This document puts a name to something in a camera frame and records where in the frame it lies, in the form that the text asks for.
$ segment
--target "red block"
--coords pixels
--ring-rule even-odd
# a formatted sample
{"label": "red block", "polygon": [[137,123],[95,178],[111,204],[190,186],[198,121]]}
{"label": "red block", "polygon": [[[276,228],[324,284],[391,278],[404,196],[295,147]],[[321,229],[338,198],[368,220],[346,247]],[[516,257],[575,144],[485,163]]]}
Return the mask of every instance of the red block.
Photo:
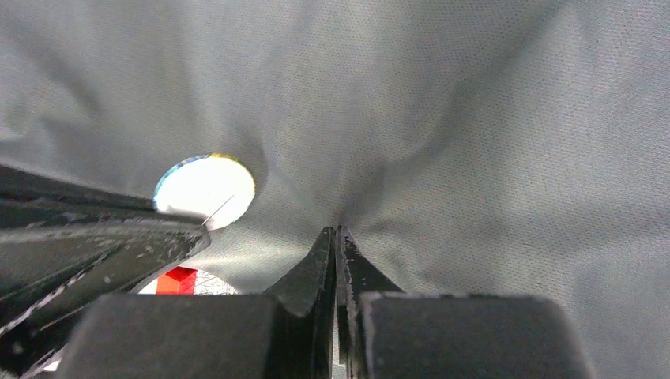
{"label": "red block", "polygon": [[177,267],[158,277],[156,295],[192,295],[198,270]]}

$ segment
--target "black plastic part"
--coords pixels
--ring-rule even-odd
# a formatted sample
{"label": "black plastic part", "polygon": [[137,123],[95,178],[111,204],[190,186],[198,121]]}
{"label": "black plastic part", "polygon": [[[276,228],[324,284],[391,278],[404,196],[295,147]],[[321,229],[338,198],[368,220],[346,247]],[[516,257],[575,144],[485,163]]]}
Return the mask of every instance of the black plastic part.
{"label": "black plastic part", "polygon": [[264,293],[290,313],[286,319],[287,377],[330,379],[333,365],[335,230],[325,227],[308,255]]}
{"label": "black plastic part", "polygon": [[102,298],[73,334],[57,377],[330,379],[333,236],[325,228],[263,295]]}
{"label": "black plastic part", "polygon": [[367,377],[586,379],[574,331],[537,298],[365,294]]}
{"label": "black plastic part", "polygon": [[149,199],[108,193],[0,166],[0,198],[20,201],[47,199],[71,205],[152,211]]}
{"label": "black plastic part", "polygon": [[285,317],[263,295],[107,295],[73,333],[55,377],[277,377]]}
{"label": "black plastic part", "polygon": [[357,355],[362,354],[359,341],[359,298],[367,291],[402,291],[360,253],[347,227],[337,228],[337,328],[340,363],[347,366],[349,377],[364,375]]}
{"label": "black plastic part", "polygon": [[145,200],[0,173],[0,369],[13,374],[46,364],[100,295],[129,291],[209,244],[200,220],[132,209]]}
{"label": "black plastic part", "polygon": [[33,377],[34,379],[55,379],[56,374],[50,371],[42,371]]}

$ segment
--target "white surface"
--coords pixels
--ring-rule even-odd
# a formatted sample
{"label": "white surface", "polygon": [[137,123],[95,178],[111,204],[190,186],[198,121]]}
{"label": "white surface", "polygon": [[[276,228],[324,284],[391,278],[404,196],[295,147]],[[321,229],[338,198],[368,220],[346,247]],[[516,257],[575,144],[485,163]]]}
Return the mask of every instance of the white surface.
{"label": "white surface", "polygon": [[254,195],[254,178],[242,164],[210,156],[187,163],[165,178],[155,197],[156,210],[203,220],[211,216],[206,226],[212,231],[242,217]]}
{"label": "white surface", "polygon": [[158,279],[154,279],[151,281],[151,283],[147,284],[147,287],[142,288],[142,290],[139,291],[138,294],[155,295],[157,290],[158,290]]}
{"label": "white surface", "polygon": [[58,364],[60,362],[61,361],[56,361],[56,362],[51,363],[49,366],[44,367],[44,371],[56,371],[56,369],[58,368]]}
{"label": "white surface", "polygon": [[239,292],[232,285],[224,282],[209,272],[198,270],[195,275],[193,295],[236,295]]}

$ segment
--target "red object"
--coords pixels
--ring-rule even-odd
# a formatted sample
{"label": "red object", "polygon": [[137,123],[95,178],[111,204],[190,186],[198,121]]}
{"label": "red object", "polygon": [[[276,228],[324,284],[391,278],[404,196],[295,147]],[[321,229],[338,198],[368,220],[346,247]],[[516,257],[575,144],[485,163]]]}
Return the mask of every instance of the red object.
{"label": "red object", "polygon": [[158,277],[156,295],[193,295],[198,270],[177,267]]}

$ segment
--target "gray fabric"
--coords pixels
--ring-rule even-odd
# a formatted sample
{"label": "gray fabric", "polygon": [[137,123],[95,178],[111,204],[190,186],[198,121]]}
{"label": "gray fabric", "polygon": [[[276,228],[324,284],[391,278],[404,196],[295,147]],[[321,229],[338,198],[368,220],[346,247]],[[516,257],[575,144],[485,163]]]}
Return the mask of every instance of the gray fabric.
{"label": "gray fabric", "polygon": [[602,377],[670,377],[670,6],[0,4],[0,162],[150,197],[238,156],[190,265],[270,285],[346,223],[408,291],[542,294]]}

